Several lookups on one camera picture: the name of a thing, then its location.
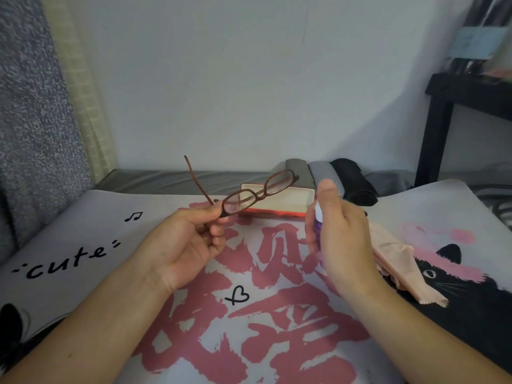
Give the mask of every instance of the brown eyeglass frame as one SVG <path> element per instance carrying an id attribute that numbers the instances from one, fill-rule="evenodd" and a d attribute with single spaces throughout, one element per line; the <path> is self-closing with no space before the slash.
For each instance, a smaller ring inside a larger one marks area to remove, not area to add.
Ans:
<path id="1" fill-rule="evenodd" d="M 201 190 L 201 192 L 204 194 L 204 196 L 206 197 L 206 199 L 208 199 L 208 202 L 210 203 L 210 205 L 213 205 L 214 204 L 214 201 L 211 200 L 211 198 L 208 196 L 208 194 L 206 193 L 206 191 L 204 191 L 204 189 L 201 187 L 201 185 L 199 184 L 199 182 L 197 181 L 196 177 L 195 177 L 195 174 L 194 174 L 194 170 L 192 170 L 192 166 L 190 165 L 190 162 L 189 162 L 189 159 L 188 157 L 185 155 L 185 160 L 187 161 L 187 164 L 189 165 L 189 170 L 190 170 L 190 175 L 192 176 L 192 179 L 194 180 L 195 184 L 197 185 L 197 187 L 199 187 L 199 189 Z M 282 173 L 285 173 L 287 171 L 290 171 L 293 175 L 293 180 L 292 182 L 286 186 L 283 190 L 279 190 L 277 193 L 273 193 L 273 194 L 267 194 L 267 184 L 268 182 L 270 182 L 270 180 L 272 178 L 275 178 L 276 176 L 282 174 Z M 263 185 L 263 189 L 260 190 L 259 192 L 255 193 L 254 191 L 252 191 L 251 189 L 249 188 L 246 188 L 246 189 L 242 189 L 242 190 L 238 190 L 238 191 L 235 191 L 234 193 L 228 195 L 223 201 L 222 201 L 222 213 L 220 215 L 219 218 L 223 218 L 223 217 L 229 217 L 230 215 L 235 215 L 237 213 L 240 213 L 240 211 L 244 211 L 245 209 L 248 209 L 249 207 L 253 206 L 256 202 L 258 201 L 262 201 L 264 200 L 266 197 L 271 197 L 272 195 L 276 195 L 276 194 L 279 194 L 280 192 L 286 190 L 288 187 L 290 187 L 291 185 L 293 185 L 295 182 L 297 182 L 299 180 L 299 176 L 298 175 L 295 175 L 295 173 L 292 171 L 292 170 L 282 170 L 282 171 L 279 171 L 278 173 L 275 173 L 273 175 L 271 175 L 265 182 L 265 184 Z M 232 213 L 232 214 L 229 214 L 226 209 L 224 208 L 224 204 L 226 203 L 226 201 L 228 199 L 230 199 L 231 197 L 233 197 L 234 195 L 237 195 L 237 194 L 240 194 L 240 193 L 243 193 L 244 191 L 249 191 L 251 193 L 253 193 L 254 195 L 254 202 L 251 203 L 249 206 L 247 206 L 245 209 L 242 209 L 240 211 L 237 211 L 236 213 Z"/>

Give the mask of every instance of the curtain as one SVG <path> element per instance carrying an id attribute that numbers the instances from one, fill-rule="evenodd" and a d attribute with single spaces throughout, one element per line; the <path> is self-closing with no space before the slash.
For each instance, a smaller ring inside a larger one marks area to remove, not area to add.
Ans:
<path id="1" fill-rule="evenodd" d="M 41 0 L 0 0 L 0 263 L 91 187 Z"/>
<path id="2" fill-rule="evenodd" d="M 42 0 L 95 183 L 117 168 L 112 138 L 65 0 Z"/>

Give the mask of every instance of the fingernail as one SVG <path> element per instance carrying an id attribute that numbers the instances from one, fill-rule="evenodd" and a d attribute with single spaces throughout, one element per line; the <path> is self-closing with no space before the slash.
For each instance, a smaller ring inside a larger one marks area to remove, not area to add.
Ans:
<path id="1" fill-rule="evenodd" d="M 318 184 L 318 191 L 337 190 L 336 185 L 330 179 L 324 179 Z"/>

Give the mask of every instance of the black table leg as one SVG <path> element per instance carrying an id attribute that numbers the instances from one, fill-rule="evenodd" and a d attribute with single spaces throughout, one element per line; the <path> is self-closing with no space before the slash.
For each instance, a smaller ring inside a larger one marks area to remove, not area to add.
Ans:
<path id="1" fill-rule="evenodd" d="M 453 105 L 453 102 L 435 96 L 430 100 L 414 187 L 437 181 Z"/>

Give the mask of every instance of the eyeglasses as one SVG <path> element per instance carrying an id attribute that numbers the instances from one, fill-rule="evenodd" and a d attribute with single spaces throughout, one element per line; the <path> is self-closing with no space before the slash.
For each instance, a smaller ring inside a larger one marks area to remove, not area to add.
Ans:
<path id="1" fill-rule="evenodd" d="M 201 192 L 204 194 L 206 199 L 210 205 L 214 204 L 214 201 L 208 196 L 208 194 L 201 187 L 197 179 L 195 178 L 194 171 L 192 170 L 192 166 L 190 165 L 189 159 L 185 156 L 185 160 L 189 165 L 190 175 L 192 175 L 192 179 Z M 228 195 L 226 199 L 222 201 L 222 217 L 228 217 L 230 215 L 236 214 L 245 210 L 251 206 L 253 206 L 257 201 L 264 200 L 266 197 L 271 195 L 276 195 L 277 193 L 286 190 L 293 183 L 299 180 L 299 176 L 295 175 L 292 170 L 283 170 L 278 173 L 272 175 L 267 179 L 265 184 L 263 185 L 263 190 L 255 193 L 250 189 L 239 190 L 236 193 Z"/>

